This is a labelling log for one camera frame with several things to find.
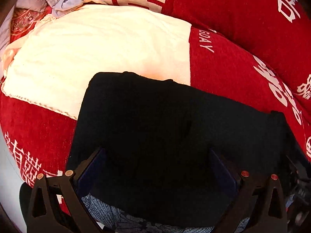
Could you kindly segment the black pants with patterned lining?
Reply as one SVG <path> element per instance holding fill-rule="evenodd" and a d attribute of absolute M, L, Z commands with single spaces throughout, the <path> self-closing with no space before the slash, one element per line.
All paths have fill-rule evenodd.
<path fill-rule="evenodd" d="M 213 231 L 237 194 L 217 156 L 303 156 L 283 113 L 135 73 L 97 73 L 79 111 L 67 169 L 99 150 L 79 181 L 89 212 L 117 232 Z M 281 173 L 284 200 L 290 167 Z"/>

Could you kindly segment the red blanket with white characters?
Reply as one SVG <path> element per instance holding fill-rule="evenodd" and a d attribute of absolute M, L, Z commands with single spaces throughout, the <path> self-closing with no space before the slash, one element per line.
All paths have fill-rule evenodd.
<path fill-rule="evenodd" d="M 282 112 L 310 158 L 310 18 L 298 0 L 84 0 L 15 9 L 1 54 L 1 128 L 23 182 L 61 176 L 98 72 L 173 79 Z"/>

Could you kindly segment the pile of clothes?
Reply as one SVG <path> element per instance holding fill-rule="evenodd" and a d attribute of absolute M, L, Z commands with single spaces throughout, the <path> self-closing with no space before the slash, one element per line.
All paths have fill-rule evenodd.
<path fill-rule="evenodd" d="M 41 16 L 50 8 L 52 16 L 60 18 L 83 4 L 84 0 L 17 0 L 1 24 L 1 54 L 10 43 L 12 18 L 15 9 L 28 10 Z"/>

